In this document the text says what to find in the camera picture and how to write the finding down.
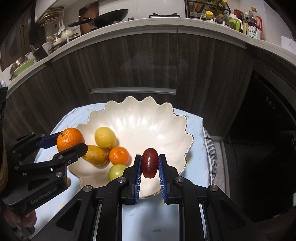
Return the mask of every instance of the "fruit bowl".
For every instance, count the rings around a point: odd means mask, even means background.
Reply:
[[[193,145],[193,136],[186,133],[187,118],[175,115],[170,103],[159,105],[152,97],[142,101],[128,96],[123,102],[109,101],[101,111],[93,110],[86,123],[77,125],[85,139],[85,144],[96,145],[94,133],[102,126],[111,128],[117,138],[117,145],[125,147],[130,154],[128,166],[133,165],[136,154],[142,155],[147,148],[154,148],[158,154],[164,153],[168,165],[184,171],[186,154]],[[94,188],[109,183],[108,171],[112,163],[95,166],[83,158],[71,165],[69,171],[80,179],[80,187],[92,185]],[[160,191],[159,174],[154,178],[142,175],[140,198],[153,196]]]

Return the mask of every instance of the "scalloped bowl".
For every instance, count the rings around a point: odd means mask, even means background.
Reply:
[[[102,126],[111,128],[118,145],[125,147],[133,165],[136,154],[142,155],[147,148],[154,148],[158,154],[164,153],[168,165],[184,171],[186,154],[193,145],[193,136],[186,133],[187,118],[175,115],[170,103],[159,105],[152,97],[142,101],[127,97],[122,103],[109,101],[101,111],[93,110],[87,123],[77,125],[84,136],[85,144],[96,145],[95,131]],[[80,187],[92,185],[94,188],[108,184],[108,171],[112,164],[95,166],[83,158],[68,168],[80,179]],[[153,196],[160,191],[159,174],[154,178],[142,175],[140,198]]]

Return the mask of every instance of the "light blue tablecloth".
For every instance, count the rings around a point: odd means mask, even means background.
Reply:
[[[54,128],[52,134],[63,131],[68,127],[76,127],[79,123],[85,123],[92,110],[102,110],[104,107],[105,103],[100,103],[74,109],[64,116]],[[185,115],[187,117],[186,131],[194,137],[194,144],[187,154],[187,168],[181,175],[190,179],[196,185],[207,187],[209,185],[209,171],[202,118],[178,109],[174,109],[174,112],[176,115]],[[56,146],[46,150],[41,149],[36,161],[50,160],[57,152]],[[36,232],[80,190],[79,179],[69,171],[67,176],[71,179],[71,186],[36,209]],[[123,206],[122,241],[164,240],[179,240],[178,205],[164,204],[161,194],[158,194],[148,199],[140,199],[135,206]]]

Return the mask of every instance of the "yellow lid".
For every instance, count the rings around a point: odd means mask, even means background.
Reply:
[[[211,11],[206,11],[205,12],[205,17],[206,18],[212,18],[213,17],[213,13]]]

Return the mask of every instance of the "dark red fruit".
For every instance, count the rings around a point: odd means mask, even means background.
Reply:
[[[158,154],[153,148],[148,148],[142,155],[142,173],[146,178],[154,178],[158,168]]]

